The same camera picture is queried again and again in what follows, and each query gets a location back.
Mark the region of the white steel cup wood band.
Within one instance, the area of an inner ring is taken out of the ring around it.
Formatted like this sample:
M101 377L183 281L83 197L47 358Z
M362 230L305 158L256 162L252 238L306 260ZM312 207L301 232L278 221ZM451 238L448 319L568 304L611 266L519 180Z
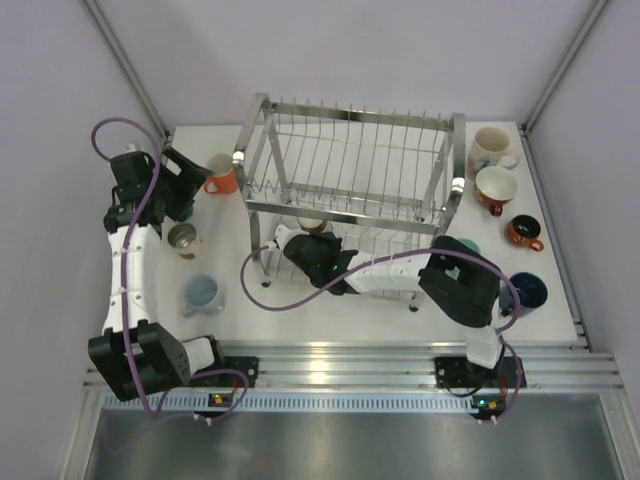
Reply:
M302 230L310 233L326 233L332 230L331 223L327 220L298 217L297 222Z

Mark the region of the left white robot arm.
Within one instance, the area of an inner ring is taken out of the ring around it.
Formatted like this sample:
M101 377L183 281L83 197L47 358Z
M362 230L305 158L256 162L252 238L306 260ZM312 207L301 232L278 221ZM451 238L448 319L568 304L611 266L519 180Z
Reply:
M172 147L162 154L177 172L139 150L110 161L116 184L103 225L111 248L112 291L102 332L89 340L88 354L121 401L186 387L194 375L215 386L228 372L214 337L180 341L160 323L156 270L162 224L191 212L210 175Z

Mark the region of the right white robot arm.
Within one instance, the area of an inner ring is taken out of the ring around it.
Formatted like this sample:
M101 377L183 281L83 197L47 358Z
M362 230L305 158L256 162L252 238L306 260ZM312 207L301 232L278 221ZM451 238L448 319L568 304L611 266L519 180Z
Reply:
M381 256L346 250L342 239L330 232L311 233L281 224L275 243L314 287L326 288L333 295L425 294L450 320L465 328L470 379L487 386L503 375L504 348L492 326L500 270L455 238L440 236L429 250Z

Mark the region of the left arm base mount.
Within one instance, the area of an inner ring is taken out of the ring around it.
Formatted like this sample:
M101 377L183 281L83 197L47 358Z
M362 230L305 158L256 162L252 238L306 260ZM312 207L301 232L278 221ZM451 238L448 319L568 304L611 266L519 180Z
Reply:
M217 370L234 370L241 373L223 373L216 376L215 387L243 388L245 377L250 388L254 388L259 374L259 358L256 356L226 356Z

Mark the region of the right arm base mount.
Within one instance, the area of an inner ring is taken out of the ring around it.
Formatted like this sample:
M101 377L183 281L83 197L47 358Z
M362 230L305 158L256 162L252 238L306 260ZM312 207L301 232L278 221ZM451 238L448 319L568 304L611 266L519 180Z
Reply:
M514 389L527 386L524 369L511 356L500 359L493 369L469 362L464 356L441 356L434 359L436 385L441 389L500 389L503 384Z

